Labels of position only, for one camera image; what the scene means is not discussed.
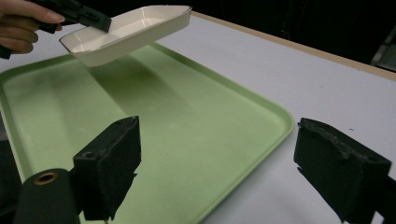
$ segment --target light green tray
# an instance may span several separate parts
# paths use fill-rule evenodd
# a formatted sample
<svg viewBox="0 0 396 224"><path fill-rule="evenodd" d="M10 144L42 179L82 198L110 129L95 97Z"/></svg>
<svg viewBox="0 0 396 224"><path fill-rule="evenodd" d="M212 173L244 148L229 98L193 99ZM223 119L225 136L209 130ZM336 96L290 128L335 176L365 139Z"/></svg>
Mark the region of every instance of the light green tray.
<svg viewBox="0 0 396 224"><path fill-rule="evenodd" d="M111 122L140 117L142 162L113 223L200 222L294 127L285 108L158 44L94 68L70 55L28 64L0 83L22 179L71 169Z"/></svg>

